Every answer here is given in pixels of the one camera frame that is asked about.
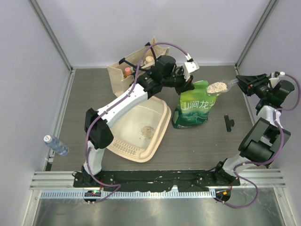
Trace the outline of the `green litter bag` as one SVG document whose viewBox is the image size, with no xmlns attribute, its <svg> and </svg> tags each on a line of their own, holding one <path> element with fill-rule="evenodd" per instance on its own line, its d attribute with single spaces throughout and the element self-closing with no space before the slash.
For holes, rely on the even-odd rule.
<svg viewBox="0 0 301 226">
<path fill-rule="evenodd" d="M 207 94 L 207 81 L 197 81 L 193 85 L 193 90 L 180 94 L 171 119 L 175 129 L 191 128 L 207 122 L 209 112 L 218 98 L 217 95 Z"/>
</svg>

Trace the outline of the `clear plastic scoop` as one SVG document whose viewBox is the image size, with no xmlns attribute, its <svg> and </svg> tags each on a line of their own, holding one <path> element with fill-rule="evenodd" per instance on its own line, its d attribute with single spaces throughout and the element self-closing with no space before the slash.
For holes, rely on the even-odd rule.
<svg viewBox="0 0 301 226">
<path fill-rule="evenodd" d="M 238 84 L 238 79 L 233 79 L 230 81 L 219 81 L 210 84 L 207 88 L 207 94 L 209 95 L 217 95 L 221 93 L 228 92 L 232 87 Z"/>
</svg>

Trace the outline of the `black bag clip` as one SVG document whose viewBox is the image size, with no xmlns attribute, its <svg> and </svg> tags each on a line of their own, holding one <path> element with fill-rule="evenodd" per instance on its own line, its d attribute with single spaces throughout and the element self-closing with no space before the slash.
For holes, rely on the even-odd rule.
<svg viewBox="0 0 301 226">
<path fill-rule="evenodd" d="M 231 132 L 232 131 L 232 127 L 235 126 L 234 120 L 230 119 L 228 115 L 224 115 L 224 120 L 225 120 L 226 130 L 228 132 Z"/>
</svg>

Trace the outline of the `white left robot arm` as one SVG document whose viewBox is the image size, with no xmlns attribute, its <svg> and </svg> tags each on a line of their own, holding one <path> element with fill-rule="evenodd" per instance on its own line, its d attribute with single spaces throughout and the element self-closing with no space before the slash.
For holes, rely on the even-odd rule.
<svg viewBox="0 0 301 226">
<path fill-rule="evenodd" d="M 94 188 L 99 185 L 105 149 L 114 141 L 111 128 L 131 109 L 159 93 L 163 87 L 175 88 L 177 94 L 192 90 L 192 73 L 199 69 L 189 54 L 183 66 L 177 67 L 171 56 L 160 56 L 155 65 L 142 75 L 136 75 L 129 89 L 107 106 L 86 112 L 86 161 L 83 165 L 84 183 Z"/>
</svg>

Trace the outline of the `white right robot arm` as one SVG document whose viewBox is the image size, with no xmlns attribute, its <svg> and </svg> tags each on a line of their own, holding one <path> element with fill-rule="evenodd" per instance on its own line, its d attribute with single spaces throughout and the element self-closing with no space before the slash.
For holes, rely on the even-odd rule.
<svg viewBox="0 0 301 226">
<path fill-rule="evenodd" d="M 239 154 L 227 158 L 216 165 L 212 174 L 213 182 L 218 186 L 233 183 L 239 172 L 254 166 L 269 166 L 283 148 L 291 133 L 280 123 L 282 103 L 294 90 L 300 91 L 298 83 L 292 84 L 283 77 L 284 72 L 256 76 L 238 75 L 227 84 L 228 88 L 239 86 L 248 97 L 256 95 L 258 121 L 247 133 L 238 147 Z"/>
</svg>

